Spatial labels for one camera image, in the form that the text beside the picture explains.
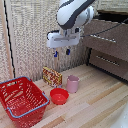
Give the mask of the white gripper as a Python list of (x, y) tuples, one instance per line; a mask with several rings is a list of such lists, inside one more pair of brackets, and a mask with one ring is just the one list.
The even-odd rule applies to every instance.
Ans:
[(47, 34), (47, 46), (49, 48), (54, 48), (54, 57), (58, 57), (58, 51), (56, 48), (69, 46), (66, 49), (66, 55), (70, 55), (72, 45), (77, 45), (79, 43), (80, 33), (74, 33), (70, 35), (63, 36), (60, 31), (52, 31)]

